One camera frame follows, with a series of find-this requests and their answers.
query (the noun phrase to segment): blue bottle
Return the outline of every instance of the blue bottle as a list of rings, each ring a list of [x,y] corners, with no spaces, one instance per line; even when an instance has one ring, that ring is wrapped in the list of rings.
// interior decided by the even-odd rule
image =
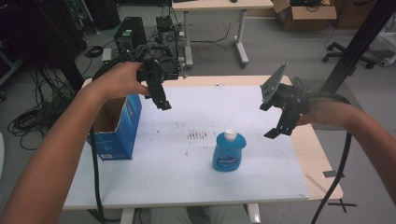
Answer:
[[[213,168],[221,172],[238,169],[242,160],[242,149],[247,140],[234,129],[227,129],[218,135],[217,145],[213,153]]]

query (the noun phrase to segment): computer equipment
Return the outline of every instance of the computer equipment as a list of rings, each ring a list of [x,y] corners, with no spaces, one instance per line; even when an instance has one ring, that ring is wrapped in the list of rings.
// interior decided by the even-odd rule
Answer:
[[[145,28],[140,17],[125,17],[114,35],[119,52],[133,51],[139,45],[146,45]]]

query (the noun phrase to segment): white tabletop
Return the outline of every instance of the white tabletop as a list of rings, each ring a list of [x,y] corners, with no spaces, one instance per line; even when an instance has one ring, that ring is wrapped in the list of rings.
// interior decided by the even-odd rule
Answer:
[[[173,107],[158,110],[142,99],[131,161],[100,161],[104,207],[262,203],[309,198],[290,138],[263,135],[280,111],[259,109],[259,86],[166,87]],[[247,139],[241,166],[212,166],[216,136],[235,128]],[[65,209],[94,207],[92,159],[83,149]]]

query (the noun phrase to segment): cardboard box on floor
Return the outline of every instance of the cardboard box on floor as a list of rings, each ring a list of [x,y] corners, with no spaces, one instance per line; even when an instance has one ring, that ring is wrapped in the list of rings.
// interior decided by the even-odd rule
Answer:
[[[337,29],[359,29],[377,0],[334,0],[337,20],[331,21]]]
[[[109,100],[104,104],[93,124],[96,150],[102,160],[132,158],[141,110],[142,104],[137,94]],[[92,145],[89,135],[87,142]]]
[[[327,20],[337,18],[330,0],[319,7],[292,7],[288,0],[273,0],[276,20],[284,31],[322,30]]]

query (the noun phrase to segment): white bottle cap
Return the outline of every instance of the white bottle cap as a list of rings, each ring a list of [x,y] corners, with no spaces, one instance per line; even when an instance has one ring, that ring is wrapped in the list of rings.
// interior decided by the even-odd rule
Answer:
[[[233,140],[235,140],[237,136],[236,130],[234,129],[226,129],[224,132],[224,137],[227,141],[232,142]]]

